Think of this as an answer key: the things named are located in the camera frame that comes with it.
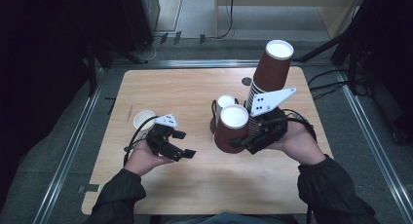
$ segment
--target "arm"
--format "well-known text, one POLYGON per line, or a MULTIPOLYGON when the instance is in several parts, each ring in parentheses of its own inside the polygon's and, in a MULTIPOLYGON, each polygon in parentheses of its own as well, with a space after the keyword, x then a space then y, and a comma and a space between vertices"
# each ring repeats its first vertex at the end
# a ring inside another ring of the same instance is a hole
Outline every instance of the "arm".
POLYGON ((267 147, 281 150, 300 163, 300 199, 323 223, 378 223, 374 209, 359 198, 353 180, 334 160, 324 155, 303 125, 288 122, 288 131, 267 147))
POLYGON ((146 141, 139 142, 125 167, 104 185, 85 223, 134 223, 134 204, 146 197, 141 176, 169 163, 173 160, 153 155, 146 141))

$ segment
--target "light wood tabletop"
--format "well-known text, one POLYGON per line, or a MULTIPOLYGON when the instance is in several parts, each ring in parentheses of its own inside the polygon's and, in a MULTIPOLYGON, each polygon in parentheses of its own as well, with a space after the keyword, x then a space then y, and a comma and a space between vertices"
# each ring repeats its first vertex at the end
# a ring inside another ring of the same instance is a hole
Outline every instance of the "light wood tabletop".
MULTIPOLYGON (((181 149, 196 150, 193 159, 157 167, 142 177, 147 197, 136 214, 304 213, 298 198, 298 163, 283 152, 262 150, 251 155, 220 151, 209 128, 211 103, 222 94, 244 102, 255 68, 134 70, 125 74, 94 166, 90 184, 103 186, 123 166, 124 147, 135 132, 133 117, 149 109, 173 114, 184 139, 171 138, 181 149)), ((315 126, 321 150, 332 156, 303 71, 290 67, 285 88, 297 92, 280 108, 299 112, 315 126)), ((92 212, 99 192, 87 192, 82 211, 92 212)))

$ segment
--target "person's left hand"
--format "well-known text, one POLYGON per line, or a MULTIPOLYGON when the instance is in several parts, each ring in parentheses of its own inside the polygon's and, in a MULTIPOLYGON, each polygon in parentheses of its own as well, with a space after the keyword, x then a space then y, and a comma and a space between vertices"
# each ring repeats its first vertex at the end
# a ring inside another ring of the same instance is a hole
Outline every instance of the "person's left hand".
POLYGON ((143 176, 157 166, 170 163, 174 163, 174 160, 154 155, 146 140, 142 140, 137 143, 131 152, 125 169, 143 176))

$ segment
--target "black jacket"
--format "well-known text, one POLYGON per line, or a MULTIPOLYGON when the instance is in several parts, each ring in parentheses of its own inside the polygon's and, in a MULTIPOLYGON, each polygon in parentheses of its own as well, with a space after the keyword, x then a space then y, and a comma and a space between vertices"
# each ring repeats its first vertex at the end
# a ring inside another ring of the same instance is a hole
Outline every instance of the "black jacket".
MULTIPOLYGON (((298 192, 318 224, 378 223, 374 209, 359 198, 349 174, 334 160, 300 166, 298 192)), ((133 223, 133 206, 145 198, 140 176, 122 169, 103 187, 85 223, 133 223)))

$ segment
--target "white triangular bracket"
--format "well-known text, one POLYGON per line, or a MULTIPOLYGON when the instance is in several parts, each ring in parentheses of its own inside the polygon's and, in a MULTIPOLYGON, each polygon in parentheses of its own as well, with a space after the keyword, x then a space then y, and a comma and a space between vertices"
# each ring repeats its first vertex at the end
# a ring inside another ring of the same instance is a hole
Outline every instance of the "white triangular bracket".
POLYGON ((292 96, 297 89, 290 88, 269 93, 256 94, 252 100, 251 117, 256 117, 274 110, 277 106, 292 96))
POLYGON ((167 127, 172 127, 172 128, 178 127, 178 123, 176 122, 175 117, 173 117, 173 114, 167 114, 167 115, 158 117, 154 119, 154 123, 159 124, 159 125, 164 125, 167 127))

